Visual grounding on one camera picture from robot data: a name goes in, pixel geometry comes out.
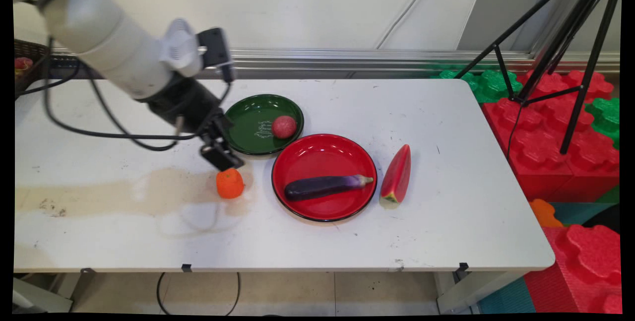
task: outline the white table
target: white table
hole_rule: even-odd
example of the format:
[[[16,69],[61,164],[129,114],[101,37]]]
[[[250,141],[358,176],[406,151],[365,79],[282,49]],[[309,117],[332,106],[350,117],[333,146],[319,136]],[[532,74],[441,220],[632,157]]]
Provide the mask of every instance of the white table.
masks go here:
[[[220,81],[201,83],[217,96],[224,90]],[[173,133],[145,104],[98,84],[133,133]],[[466,262],[478,273],[440,286],[440,311],[451,312],[553,264],[467,83],[238,80],[224,108],[259,93],[297,102],[303,135],[334,133],[368,151],[379,184],[361,213],[329,223],[293,215],[272,190],[276,156],[242,155],[245,192],[222,200],[200,140],[157,153],[77,135],[52,124],[42,95],[32,94],[16,101],[14,272],[181,271],[183,264],[192,271],[449,272]],[[54,88],[52,106],[72,126],[118,132],[87,81]],[[379,202],[379,186],[406,143],[410,187],[393,208]],[[451,277],[439,275],[439,284]]]

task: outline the eggplant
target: eggplant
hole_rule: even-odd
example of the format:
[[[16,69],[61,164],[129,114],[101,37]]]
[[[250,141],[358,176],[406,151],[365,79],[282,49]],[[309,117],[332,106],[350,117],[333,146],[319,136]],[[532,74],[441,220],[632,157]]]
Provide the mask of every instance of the eggplant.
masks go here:
[[[289,183],[284,188],[284,196],[289,201],[302,201],[328,196],[363,188],[373,181],[372,177],[353,176],[321,176],[301,179]]]

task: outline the white wall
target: white wall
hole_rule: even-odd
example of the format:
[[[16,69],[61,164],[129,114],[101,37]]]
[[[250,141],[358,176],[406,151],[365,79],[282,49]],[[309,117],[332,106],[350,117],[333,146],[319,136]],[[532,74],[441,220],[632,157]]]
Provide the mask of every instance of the white wall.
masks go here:
[[[472,14],[463,30],[458,49],[482,51],[525,12],[529,11],[536,2],[538,0],[476,0]],[[510,34],[499,45],[501,50],[529,52],[540,33],[540,26],[544,20],[549,18],[549,11],[551,11],[549,5],[554,2],[555,0],[551,0],[546,5],[547,7],[543,7],[530,20]],[[517,44],[517,40],[522,41],[524,45]]]
[[[411,0],[115,0],[150,34],[177,17],[223,27],[232,48],[372,49]],[[418,0],[385,49],[454,50],[475,0]],[[14,36],[45,42],[34,7],[13,5]]]

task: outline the red plate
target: red plate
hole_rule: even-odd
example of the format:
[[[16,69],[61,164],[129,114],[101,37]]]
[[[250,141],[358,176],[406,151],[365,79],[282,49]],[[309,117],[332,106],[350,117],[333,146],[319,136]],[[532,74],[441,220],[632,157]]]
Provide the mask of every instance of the red plate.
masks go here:
[[[331,194],[304,201],[288,201],[284,186],[292,181],[319,176],[363,175],[373,182],[360,190]],[[340,221],[364,208],[377,188],[377,170],[368,153],[345,137],[320,133],[288,145],[276,159],[271,182],[280,202],[302,218],[318,222]]]

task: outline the eggplant stem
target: eggplant stem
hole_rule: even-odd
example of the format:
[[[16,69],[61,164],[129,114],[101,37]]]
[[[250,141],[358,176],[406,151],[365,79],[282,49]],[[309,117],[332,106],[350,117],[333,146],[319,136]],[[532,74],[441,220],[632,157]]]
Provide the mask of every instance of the eggplant stem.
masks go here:
[[[366,176],[359,176],[359,180],[360,180],[360,184],[362,187],[364,187],[365,185],[371,183],[372,181],[374,181],[374,179],[372,177],[366,177]]]

